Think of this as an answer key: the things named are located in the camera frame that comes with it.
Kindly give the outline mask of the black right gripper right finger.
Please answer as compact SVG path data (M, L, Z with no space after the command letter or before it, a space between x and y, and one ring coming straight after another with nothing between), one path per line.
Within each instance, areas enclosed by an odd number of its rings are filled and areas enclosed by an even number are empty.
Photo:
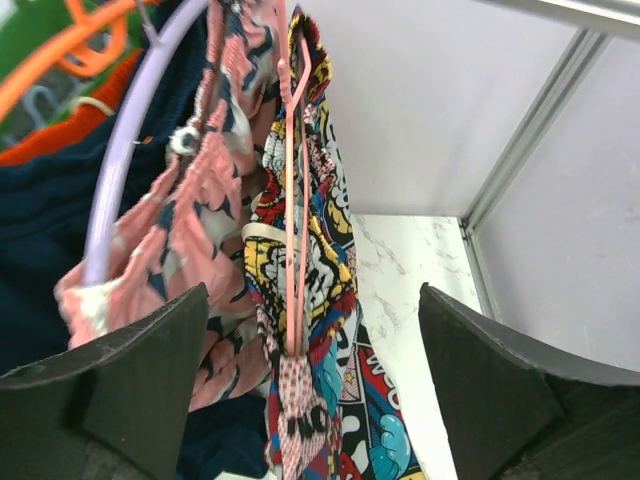
M636 480L639 374L420 290L419 324L458 478Z

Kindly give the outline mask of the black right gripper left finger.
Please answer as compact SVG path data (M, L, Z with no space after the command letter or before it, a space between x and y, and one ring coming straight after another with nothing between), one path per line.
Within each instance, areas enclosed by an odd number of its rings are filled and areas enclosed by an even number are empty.
M2 376L2 478L174 478L207 298L198 285L141 320Z

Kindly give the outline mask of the comic print shorts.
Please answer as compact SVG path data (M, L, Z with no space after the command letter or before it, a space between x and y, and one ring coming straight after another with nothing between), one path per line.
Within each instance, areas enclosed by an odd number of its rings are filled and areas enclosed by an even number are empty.
M311 74L295 115L296 229L303 224L302 151L309 154L304 346L286 348L285 118L271 126L260 164L267 176L244 227L249 290L271 370L266 407L269 468L281 479L419 479L391 377L378 359L358 299L347 181L325 91L330 58L316 23L296 9L289 23L291 80Z

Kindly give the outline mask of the pink wire hanger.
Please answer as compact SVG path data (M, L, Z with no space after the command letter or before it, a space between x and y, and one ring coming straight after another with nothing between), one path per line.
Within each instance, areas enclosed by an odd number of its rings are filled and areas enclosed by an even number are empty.
M296 199L294 194L297 172L295 164L295 115L298 105L305 93L311 74L311 58L307 41L299 40L303 60L303 71L298 77L295 90L291 89L290 53L288 37L288 20L286 2L277 0L275 11L279 28L278 74L280 80L280 96L285 109L285 227L286 227L286 348L291 357L299 356L304 346L304 285L307 266L308 241L308 202L310 199L309 154L302 151L303 166L303 224L300 229L294 225Z

